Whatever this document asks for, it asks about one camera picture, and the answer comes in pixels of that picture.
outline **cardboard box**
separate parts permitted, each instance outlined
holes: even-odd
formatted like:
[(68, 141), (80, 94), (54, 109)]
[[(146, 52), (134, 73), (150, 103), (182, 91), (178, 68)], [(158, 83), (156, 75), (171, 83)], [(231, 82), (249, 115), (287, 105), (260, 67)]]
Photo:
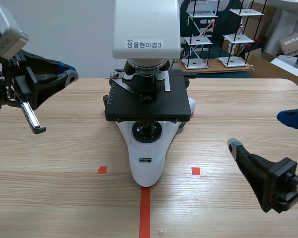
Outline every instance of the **cardboard box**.
[[(254, 2), (252, 9), (262, 12), (263, 7), (264, 7), (263, 4)], [(246, 29), (245, 29), (245, 35), (247, 37), (249, 37), (250, 39), (264, 38), (266, 35), (266, 32), (268, 30), (268, 27), (269, 27), (271, 21), (273, 20), (276, 10), (277, 9), (275, 7), (266, 5), (265, 9), (264, 9), (264, 15), (261, 18), (260, 24), (259, 24), (260, 16), (250, 16), (248, 18), (248, 21), (247, 21), (246, 16), (243, 17), (243, 26), (245, 26), (246, 22), (247, 22)]]
[(262, 58), (257, 56), (252, 56), (248, 63), (254, 66), (254, 71), (251, 71), (250, 74), (254, 78), (284, 78), (288, 79), (298, 85), (298, 77), (292, 73), (289, 73), (282, 68), (270, 63), (276, 56), (263, 53)]
[(288, 36), (280, 41), (284, 55), (298, 55), (298, 33)]

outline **red tape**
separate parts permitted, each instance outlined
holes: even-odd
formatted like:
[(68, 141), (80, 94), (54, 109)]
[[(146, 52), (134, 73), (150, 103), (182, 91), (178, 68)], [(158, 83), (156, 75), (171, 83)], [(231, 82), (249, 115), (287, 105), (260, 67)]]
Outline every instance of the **red tape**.
[(139, 238), (150, 238), (150, 187), (141, 188)]
[(106, 173), (107, 173), (107, 166), (101, 166), (97, 171), (98, 175), (105, 175)]
[(199, 167), (192, 167), (192, 175), (201, 175)]

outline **wood grain surface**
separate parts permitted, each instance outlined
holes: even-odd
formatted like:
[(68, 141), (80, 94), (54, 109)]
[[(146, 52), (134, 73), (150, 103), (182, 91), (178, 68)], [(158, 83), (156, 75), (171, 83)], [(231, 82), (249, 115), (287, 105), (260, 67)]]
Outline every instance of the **wood grain surface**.
[[(105, 120), (108, 91), (108, 80), (80, 79), (55, 95), (36, 112), (47, 127), (41, 135), (21, 110), (0, 110), (0, 238), (139, 237), (141, 189), (118, 127)], [(298, 203), (282, 214), (262, 212), (226, 145), (236, 137), (268, 160), (298, 162), (298, 130), (276, 119), (298, 108), (298, 87), (283, 79), (194, 79), (188, 94), (195, 113), (151, 188), (151, 237), (298, 238)], [(100, 166), (107, 174), (97, 174)]]

